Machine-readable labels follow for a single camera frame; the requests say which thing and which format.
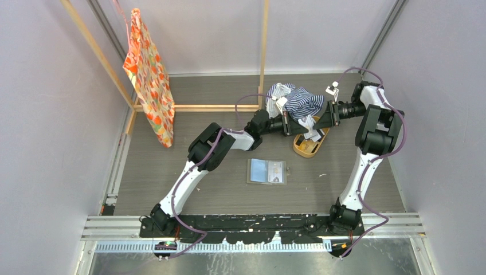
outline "wall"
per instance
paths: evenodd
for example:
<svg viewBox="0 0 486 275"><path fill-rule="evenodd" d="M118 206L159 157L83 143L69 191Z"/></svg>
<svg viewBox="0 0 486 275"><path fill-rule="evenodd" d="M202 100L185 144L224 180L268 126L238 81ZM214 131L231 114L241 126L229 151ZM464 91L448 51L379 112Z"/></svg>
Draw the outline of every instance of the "wall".
<svg viewBox="0 0 486 275"><path fill-rule="evenodd" d="M73 2L123 76L87 3ZM0 37L0 270L72 274L127 105L60 1L0 2Z"/></svg>
<svg viewBox="0 0 486 275"><path fill-rule="evenodd" d="M170 74L260 71L263 0L119 1L139 8ZM100 1L127 49L123 17ZM266 72L361 66L394 1L270 1Z"/></svg>
<svg viewBox="0 0 486 275"><path fill-rule="evenodd" d="M371 66L405 111L409 136L392 161L439 274L484 274L485 10L484 1L409 1Z"/></svg>

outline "yellow basket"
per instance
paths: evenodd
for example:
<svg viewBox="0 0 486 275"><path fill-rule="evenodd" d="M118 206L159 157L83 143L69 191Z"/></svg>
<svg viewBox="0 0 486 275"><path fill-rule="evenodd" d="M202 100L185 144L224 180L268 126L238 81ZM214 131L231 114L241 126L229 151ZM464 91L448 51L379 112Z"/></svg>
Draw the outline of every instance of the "yellow basket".
<svg viewBox="0 0 486 275"><path fill-rule="evenodd" d="M313 116L315 121L319 121L318 116ZM298 134L293 140L293 150L303 156L304 158L311 158L313 157L319 150L322 142L326 138L327 134L329 133L330 128L323 128L322 131L324 132L324 136L317 142L313 142L311 139L302 141L299 145L297 142L302 134Z"/></svg>

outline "wooden beam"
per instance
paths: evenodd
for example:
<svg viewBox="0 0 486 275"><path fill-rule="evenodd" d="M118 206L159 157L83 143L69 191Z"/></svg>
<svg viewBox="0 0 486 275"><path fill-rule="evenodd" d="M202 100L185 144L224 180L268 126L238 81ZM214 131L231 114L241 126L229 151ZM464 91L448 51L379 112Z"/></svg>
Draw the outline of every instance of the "wooden beam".
<svg viewBox="0 0 486 275"><path fill-rule="evenodd" d="M137 112L143 112L141 105L135 105ZM238 112L255 112L258 105L238 105ZM234 105L175 105L176 112L234 112Z"/></svg>
<svg viewBox="0 0 486 275"><path fill-rule="evenodd" d="M260 85L258 86L258 93L263 94L263 78L265 74L265 56L266 56L266 33L268 32L268 9L270 0L264 0L263 4L263 30L261 32L261 63L260 63ZM258 107L263 107L263 97L258 97Z"/></svg>
<svg viewBox="0 0 486 275"><path fill-rule="evenodd" d="M134 106L140 106L138 105L139 104L139 99L137 97L137 99L135 100L135 105ZM128 121L128 125L127 125L127 129L125 129L125 133L129 136L132 135L132 132L134 131L134 125L135 125L135 119L136 119L136 114L138 113L138 111L132 109L132 113L130 115L130 120Z"/></svg>
<svg viewBox="0 0 486 275"><path fill-rule="evenodd" d="M125 87L123 87L122 82L118 78L118 76L115 73L115 70L113 70L113 67L111 67L110 63L108 62L106 56L103 54L103 51L101 48L98 46L98 43L96 43L95 38L93 35L91 35L91 32L88 30L88 27L86 27L86 24L83 22L83 19L81 19L79 13L76 11L75 7L71 4L69 0L60 0L66 11L68 12L69 16L71 16L71 19L75 22L76 26L78 27L79 31L81 34L84 36L84 39L86 39L86 42L89 44L93 52L95 53L96 57L98 60L101 62L103 65L103 68L105 68L106 72L110 76L111 80L117 87L118 91L121 93L121 96L125 99L127 104L130 106L131 109L134 108L134 102L132 98L130 98L130 95L128 94L127 90L125 90Z"/></svg>

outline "striped cloth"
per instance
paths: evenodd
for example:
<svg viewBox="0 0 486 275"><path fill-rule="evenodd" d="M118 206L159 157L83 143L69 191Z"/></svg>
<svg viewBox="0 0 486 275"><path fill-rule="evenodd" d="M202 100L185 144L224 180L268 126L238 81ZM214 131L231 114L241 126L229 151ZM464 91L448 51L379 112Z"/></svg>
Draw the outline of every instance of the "striped cloth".
<svg viewBox="0 0 486 275"><path fill-rule="evenodd" d="M315 115L319 113L324 104L324 96L315 96L304 88L300 87L297 90L293 90L287 95L287 103L285 103L285 109L290 114L290 117L294 120L301 119L304 116Z"/></svg>
<svg viewBox="0 0 486 275"><path fill-rule="evenodd" d="M266 94L268 96L276 96L277 98L280 98L288 95L294 89L295 89L295 85L291 83L285 83L285 84L277 83L277 84L273 84ZM280 114L276 102L268 97L266 98L266 111L270 115L270 118L276 117Z"/></svg>

